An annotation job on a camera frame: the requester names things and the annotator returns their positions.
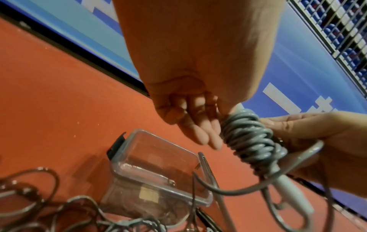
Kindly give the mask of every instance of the transparent container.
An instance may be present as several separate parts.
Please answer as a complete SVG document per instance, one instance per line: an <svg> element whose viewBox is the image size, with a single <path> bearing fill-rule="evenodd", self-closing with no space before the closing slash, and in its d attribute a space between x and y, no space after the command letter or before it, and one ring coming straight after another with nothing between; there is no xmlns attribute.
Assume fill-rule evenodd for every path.
<svg viewBox="0 0 367 232"><path fill-rule="evenodd" d="M101 200L104 211L150 217L169 225L184 222L192 204L192 172L209 181L199 157L144 130L135 130L111 159L113 180ZM210 206L212 192L195 184L197 206Z"/></svg>

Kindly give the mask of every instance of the fingernail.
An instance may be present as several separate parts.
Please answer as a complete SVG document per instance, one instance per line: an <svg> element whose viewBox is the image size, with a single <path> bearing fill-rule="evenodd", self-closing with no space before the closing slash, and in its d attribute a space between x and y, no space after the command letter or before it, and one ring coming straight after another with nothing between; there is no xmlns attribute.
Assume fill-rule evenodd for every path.
<svg viewBox="0 0 367 232"><path fill-rule="evenodd" d="M260 122L263 123L265 126L272 126L275 125L273 121L268 118L261 118Z"/></svg>

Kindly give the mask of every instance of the metal fence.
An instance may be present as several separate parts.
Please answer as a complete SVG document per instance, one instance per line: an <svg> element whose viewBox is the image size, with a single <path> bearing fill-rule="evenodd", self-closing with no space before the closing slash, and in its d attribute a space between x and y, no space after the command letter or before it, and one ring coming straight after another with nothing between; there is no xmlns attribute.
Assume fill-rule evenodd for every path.
<svg viewBox="0 0 367 232"><path fill-rule="evenodd" d="M367 99L367 1L287 2Z"/></svg>

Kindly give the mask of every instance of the tangled cable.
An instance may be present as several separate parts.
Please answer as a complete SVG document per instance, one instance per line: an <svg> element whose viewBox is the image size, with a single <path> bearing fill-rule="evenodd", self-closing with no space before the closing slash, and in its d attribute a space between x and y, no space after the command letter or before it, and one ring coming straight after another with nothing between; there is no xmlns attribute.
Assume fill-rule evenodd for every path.
<svg viewBox="0 0 367 232"><path fill-rule="evenodd" d="M54 178L54 187L51 194L44 199L38 189L35 186L26 183L19 183L13 180L24 174L33 172L44 172L51 175ZM11 219L12 217L20 217L13 222L7 223L0 227L0 232L20 232L25 229L39 229L44 232L55 232L57 227L57 221L60 215L68 211L82 211L88 214L91 219L87 219L73 225L70 225L64 232L71 232L80 230L83 227L95 225L98 229L102 228L104 232L125 232L135 229L135 231L154 231L154 232L166 232L167 227L162 225L158 220L148 217L139 218L124 221L113 221L108 219L105 213L98 207L98 204L89 196L76 196L70 198L65 203L60 205L55 212L40 216L40 211L50 205L52 198L54 197L60 184L60 178L57 173L48 168L39 167L36 169L29 169L22 172L15 173L0 179L0 199L10 196L21 196L32 203L17 211L9 213L0 213L0 219ZM49 226L42 221L47 221L51 218Z"/></svg>
<svg viewBox="0 0 367 232"><path fill-rule="evenodd" d="M312 231L311 214L313 208L303 193L285 174L318 153L323 147L323 142L316 141L312 147L280 169L278 160L287 155L287 149L272 140L272 130L259 122L259 117L252 110L242 107L241 110L221 121L221 129L224 143L235 151L234 155L238 156L242 162L250 164L254 174L259 177L259 183L238 190L222 190L204 182L196 173L193 173L194 177L207 189L224 196L239 196L261 191L271 215L284 231ZM328 199L328 217L323 231L330 232L334 220L333 198L324 175L321 175L317 169L315 169L315 172L320 177L320 182L325 188L325 195ZM269 185L274 185L281 195L282 202L280 204L272 202L268 189ZM283 209L286 203L304 217L302 229L297 230L290 227L279 215L278 210Z"/></svg>

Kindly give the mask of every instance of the red floor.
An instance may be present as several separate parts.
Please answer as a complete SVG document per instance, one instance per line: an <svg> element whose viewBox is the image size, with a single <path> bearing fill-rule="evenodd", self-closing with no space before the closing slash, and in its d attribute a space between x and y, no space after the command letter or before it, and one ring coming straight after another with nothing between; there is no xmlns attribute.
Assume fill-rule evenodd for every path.
<svg viewBox="0 0 367 232"><path fill-rule="evenodd" d="M149 98L3 20L0 34L0 176L49 167L62 178L58 200L78 194L100 199L110 178L106 150L122 132L142 128L204 152L222 188L257 182L228 149L196 145L178 127L164 124ZM43 190L50 188L49 180L33 180ZM304 191L315 208L316 231L321 231L326 204ZM260 193L225 201L239 232L281 231ZM282 216L301 225L290 209ZM337 213L334 231L359 230Z"/></svg>

